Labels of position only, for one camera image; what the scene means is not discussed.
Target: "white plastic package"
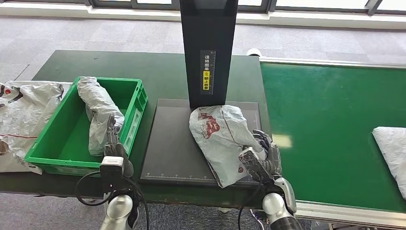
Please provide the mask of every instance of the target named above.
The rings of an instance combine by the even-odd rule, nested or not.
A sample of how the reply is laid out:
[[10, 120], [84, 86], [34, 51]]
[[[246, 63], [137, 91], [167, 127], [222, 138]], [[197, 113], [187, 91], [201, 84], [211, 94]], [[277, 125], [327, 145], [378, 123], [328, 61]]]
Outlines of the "white plastic package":
[[114, 114], [117, 131], [123, 126], [124, 116], [95, 77], [80, 77], [76, 86], [79, 97], [86, 104], [86, 114], [90, 120], [89, 153], [92, 156], [101, 156], [107, 142], [106, 130], [110, 114]]
[[197, 108], [190, 116], [189, 128], [221, 188], [248, 176], [238, 159], [244, 146], [258, 152], [260, 160], [266, 158], [265, 151], [248, 130], [247, 120], [238, 107], [218, 105]]
[[0, 172], [42, 174], [24, 157], [70, 85], [50, 81], [0, 83]]
[[377, 127], [372, 134], [403, 199], [406, 199], [406, 128]]

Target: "gray plastic bag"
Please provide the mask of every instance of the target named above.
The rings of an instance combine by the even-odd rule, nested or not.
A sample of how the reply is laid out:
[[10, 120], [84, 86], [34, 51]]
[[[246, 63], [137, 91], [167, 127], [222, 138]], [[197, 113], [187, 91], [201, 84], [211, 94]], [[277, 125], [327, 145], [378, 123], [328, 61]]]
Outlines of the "gray plastic bag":
[[195, 109], [189, 119], [189, 129], [202, 150], [221, 188], [248, 176], [238, 159], [243, 148], [252, 147], [265, 160], [266, 153], [248, 130], [241, 109], [217, 105]]
[[92, 156], [101, 156], [107, 141], [106, 130], [110, 114], [114, 115], [117, 131], [123, 126], [124, 116], [95, 77], [80, 77], [76, 86], [79, 97], [86, 104], [86, 114], [90, 120], [89, 153]]

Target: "measurement ruler marking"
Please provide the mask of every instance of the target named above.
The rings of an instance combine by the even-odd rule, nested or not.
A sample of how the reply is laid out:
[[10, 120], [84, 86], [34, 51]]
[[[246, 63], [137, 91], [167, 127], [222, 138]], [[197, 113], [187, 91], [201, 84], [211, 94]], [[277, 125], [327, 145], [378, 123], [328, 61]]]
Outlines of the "measurement ruler marking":
[[[155, 178], [171, 178], [171, 179], [188, 179], [188, 180], [205, 180], [205, 181], [215, 181], [215, 179], [204, 179], [204, 178], [191, 178], [191, 177], [173, 177], [173, 176], [151, 176], [144, 175], [145, 177], [155, 177]], [[254, 182], [252, 179], [248, 179], [242, 182]]]
[[188, 179], [188, 180], [206, 180], [206, 181], [215, 181], [214, 179], [204, 179], [204, 178], [190, 178], [190, 177], [173, 177], [173, 176], [151, 176], [144, 175], [145, 177], [156, 177], [156, 178], [173, 178], [173, 179]]

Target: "white plastic bag with red print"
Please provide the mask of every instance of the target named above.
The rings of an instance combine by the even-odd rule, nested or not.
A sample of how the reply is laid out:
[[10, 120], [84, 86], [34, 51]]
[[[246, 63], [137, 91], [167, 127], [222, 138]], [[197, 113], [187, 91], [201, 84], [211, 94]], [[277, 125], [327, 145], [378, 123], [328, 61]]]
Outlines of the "white plastic bag with red print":
[[217, 105], [195, 109], [189, 128], [199, 145], [221, 188], [248, 176], [238, 155], [245, 146], [252, 147], [261, 160], [265, 152], [248, 130], [241, 109], [231, 105]]
[[24, 157], [70, 85], [51, 81], [0, 83], [0, 173], [42, 173]]

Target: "green plastic crate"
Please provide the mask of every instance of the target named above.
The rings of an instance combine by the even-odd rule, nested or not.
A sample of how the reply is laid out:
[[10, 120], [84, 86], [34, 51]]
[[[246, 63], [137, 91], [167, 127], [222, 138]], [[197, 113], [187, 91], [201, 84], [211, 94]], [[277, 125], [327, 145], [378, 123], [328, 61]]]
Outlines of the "green plastic crate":
[[[25, 161], [37, 165], [47, 173], [85, 175], [97, 171], [103, 156], [89, 154], [90, 121], [85, 103], [78, 95], [76, 78], [64, 99], [45, 125]], [[147, 95], [139, 79], [99, 78], [114, 103], [124, 115], [119, 133], [120, 142], [129, 155], [134, 143]]]

